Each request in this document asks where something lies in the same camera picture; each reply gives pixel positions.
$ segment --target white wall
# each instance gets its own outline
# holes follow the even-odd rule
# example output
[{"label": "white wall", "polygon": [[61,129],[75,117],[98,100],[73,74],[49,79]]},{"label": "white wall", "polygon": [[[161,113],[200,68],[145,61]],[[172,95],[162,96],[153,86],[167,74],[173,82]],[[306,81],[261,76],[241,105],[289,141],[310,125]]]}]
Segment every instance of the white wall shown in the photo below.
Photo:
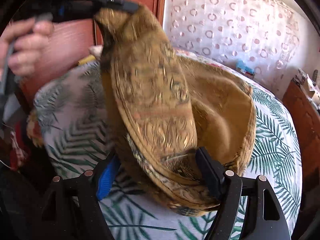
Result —
[{"label": "white wall", "polygon": [[[296,8],[297,11],[303,14],[294,0],[282,1],[287,2],[292,9]],[[279,99],[282,99],[290,80],[297,74],[298,68],[303,69],[309,76],[312,75],[315,69],[320,70],[320,37],[311,22],[306,19],[305,14],[303,16],[301,14],[298,12],[295,14],[299,26],[300,45],[296,50],[295,56],[287,65],[279,90],[273,91]]]}]

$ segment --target brown bag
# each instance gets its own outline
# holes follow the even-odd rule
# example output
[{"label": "brown bag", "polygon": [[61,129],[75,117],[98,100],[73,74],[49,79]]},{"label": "brown bag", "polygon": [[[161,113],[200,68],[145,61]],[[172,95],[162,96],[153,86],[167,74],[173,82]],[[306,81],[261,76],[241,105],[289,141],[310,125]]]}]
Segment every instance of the brown bag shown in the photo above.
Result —
[{"label": "brown bag", "polygon": [[211,211],[195,161],[205,146],[241,175],[250,160],[256,113],[252,88],[220,68],[177,57],[161,25],[140,6],[102,9],[101,76],[116,152],[127,173],[158,202],[188,216]]}]

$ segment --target silver rivet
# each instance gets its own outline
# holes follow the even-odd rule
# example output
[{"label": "silver rivet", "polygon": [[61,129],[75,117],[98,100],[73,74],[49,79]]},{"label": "silver rivet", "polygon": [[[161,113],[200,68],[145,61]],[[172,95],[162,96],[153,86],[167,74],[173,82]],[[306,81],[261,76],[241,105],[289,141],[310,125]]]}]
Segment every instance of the silver rivet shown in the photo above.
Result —
[{"label": "silver rivet", "polygon": [[54,176],[52,181],[53,182],[58,182],[60,180],[60,176]]},{"label": "silver rivet", "polygon": [[263,176],[263,175],[260,175],[260,176],[259,176],[259,179],[260,179],[261,181],[267,181],[266,176]]},{"label": "silver rivet", "polygon": [[233,171],[226,171],[226,175],[232,177],[235,173]]},{"label": "silver rivet", "polygon": [[84,175],[87,176],[87,177],[92,176],[92,174],[93,174],[93,170],[87,170],[87,171],[84,172]]}]

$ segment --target wooden furniture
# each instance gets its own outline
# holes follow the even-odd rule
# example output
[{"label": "wooden furniture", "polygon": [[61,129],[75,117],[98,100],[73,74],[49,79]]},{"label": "wooden furniture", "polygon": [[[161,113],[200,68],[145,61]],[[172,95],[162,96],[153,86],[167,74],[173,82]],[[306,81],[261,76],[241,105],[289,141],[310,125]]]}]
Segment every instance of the wooden furniture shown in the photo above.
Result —
[{"label": "wooden furniture", "polygon": [[284,94],[283,104],[297,131],[304,181],[320,167],[320,116],[294,81]]},{"label": "wooden furniture", "polygon": [[[162,23],[164,0],[133,1],[147,5]],[[98,44],[102,44],[102,36],[92,19],[56,24],[50,45],[36,65],[36,72],[20,85],[22,93],[19,102],[23,108],[32,106],[39,88],[76,66],[81,58],[89,55],[89,47]]]}]

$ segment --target blue gripper pad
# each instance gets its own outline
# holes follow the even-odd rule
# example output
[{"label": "blue gripper pad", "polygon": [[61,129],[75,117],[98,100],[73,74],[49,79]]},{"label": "blue gripper pad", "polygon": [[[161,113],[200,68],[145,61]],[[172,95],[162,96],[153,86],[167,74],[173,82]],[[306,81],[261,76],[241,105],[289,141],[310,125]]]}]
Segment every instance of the blue gripper pad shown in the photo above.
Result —
[{"label": "blue gripper pad", "polygon": [[118,174],[120,164],[120,160],[115,155],[112,158],[111,162],[107,165],[105,170],[102,172],[99,178],[98,190],[96,194],[99,201],[101,201],[109,194],[113,181],[115,180],[116,175]]}]

